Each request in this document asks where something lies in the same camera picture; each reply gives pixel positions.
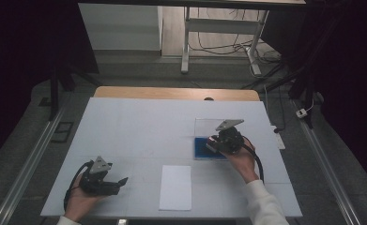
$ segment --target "hand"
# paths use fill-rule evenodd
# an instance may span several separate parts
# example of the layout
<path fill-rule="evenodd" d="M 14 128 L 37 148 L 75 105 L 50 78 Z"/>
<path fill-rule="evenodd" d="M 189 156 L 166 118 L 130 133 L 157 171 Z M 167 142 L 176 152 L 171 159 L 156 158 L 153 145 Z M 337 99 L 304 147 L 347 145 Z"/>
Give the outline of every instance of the hand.
<path fill-rule="evenodd" d="M 72 221 L 79 222 L 89 211 L 95 206 L 95 204 L 107 197 L 107 196 L 95 196 L 85 193 L 80 187 L 82 175 L 80 174 L 75 179 L 72 191 L 69 196 L 69 203 L 67 204 L 65 218 L 69 218 Z"/>
<path fill-rule="evenodd" d="M 245 144 L 248 145 L 252 150 L 254 150 L 253 145 L 244 138 Z M 245 183 L 248 184 L 251 181 L 259 180 L 259 176 L 255 172 L 255 159 L 248 150 L 241 148 L 235 154 L 228 154 L 221 152 L 233 167 L 239 172 Z"/>

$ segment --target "white sleeve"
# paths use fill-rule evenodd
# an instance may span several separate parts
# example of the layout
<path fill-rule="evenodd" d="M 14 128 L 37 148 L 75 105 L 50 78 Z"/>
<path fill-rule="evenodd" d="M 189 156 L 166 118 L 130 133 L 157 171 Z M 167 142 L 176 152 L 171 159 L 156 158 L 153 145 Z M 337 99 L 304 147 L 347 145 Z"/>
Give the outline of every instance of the white sleeve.
<path fill-rule="evenodd" d="M 253 225 L 288 224 L 278 200 L 268 193 L 261 180 L 248 183 L 245 187 L 245 196 Z"/>
<path fill-rule="evenodd" d="M 74 222 L 67 217 L 61 216 L 59 221 L 57 222 L 57 225 L 81 225 L 81 223 Z"/>

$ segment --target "blue object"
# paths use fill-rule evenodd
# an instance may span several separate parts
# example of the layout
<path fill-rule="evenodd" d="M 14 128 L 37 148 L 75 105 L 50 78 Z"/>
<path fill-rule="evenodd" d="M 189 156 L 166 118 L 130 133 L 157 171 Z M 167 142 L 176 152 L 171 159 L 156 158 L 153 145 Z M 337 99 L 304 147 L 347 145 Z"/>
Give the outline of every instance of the blue object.
<path fill-rule="evenodd" d="M 195 138 L 194 140 L 194 157 L 195 159 L 218 159 L 227 160 L 221 153 L 214 153 L 206 147 L 206 138 Z"/>

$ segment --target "wooden floor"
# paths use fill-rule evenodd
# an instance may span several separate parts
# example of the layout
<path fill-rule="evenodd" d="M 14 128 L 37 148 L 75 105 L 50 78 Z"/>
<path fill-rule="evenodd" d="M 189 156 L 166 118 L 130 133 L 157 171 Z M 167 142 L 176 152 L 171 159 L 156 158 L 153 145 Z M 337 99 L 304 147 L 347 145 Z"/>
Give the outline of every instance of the wooden floor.
<path fill-rule="evenodd" d="M 181 56 L 184 41 L 184 17 L 185 8 L 183 7 L 163 7 L 163 30 L 162 30 L 162 55 L 163 56 Z M 224 9 L 224 8 L 203 8 L 192 7 L 190 11 L 191 18 L 203 19 L 221 19 L 221 20 L 245 20 L 256 21 L 257 10 L 244 9 Z M 191 49 L 190 56 L 224 56 L 224 57 L 247 57 L 243 50 L 235 52 L 233 44 L 245 44 L 252 40 L 251 35 L 236 34 L 213 34 L 190 32 L 189 44 Z M 208 49 L 205 52 L 198 51 L 204 48 L 214 48 L 220 46 L 229 46 L 227 48 Z M 262 55 L 272 49 L 266 43 L 259 43 L 257 47 Z"/>

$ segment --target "person's right hand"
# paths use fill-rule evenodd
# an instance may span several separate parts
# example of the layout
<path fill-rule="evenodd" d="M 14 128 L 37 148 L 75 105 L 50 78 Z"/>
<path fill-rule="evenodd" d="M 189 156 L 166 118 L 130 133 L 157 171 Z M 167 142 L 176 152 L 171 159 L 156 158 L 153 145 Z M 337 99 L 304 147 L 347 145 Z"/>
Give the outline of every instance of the person's right hand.
<path fill-rule="evenodd" d="M 254 151 L 253 145 L 245 138 L 244 141 Z M 248 150 L 242 147 L 235 154 L 221 153 L 229 159 L 246 184 L 254 180 L 259 180 L 259 176 L 255 172 L 255 159 Z"/>

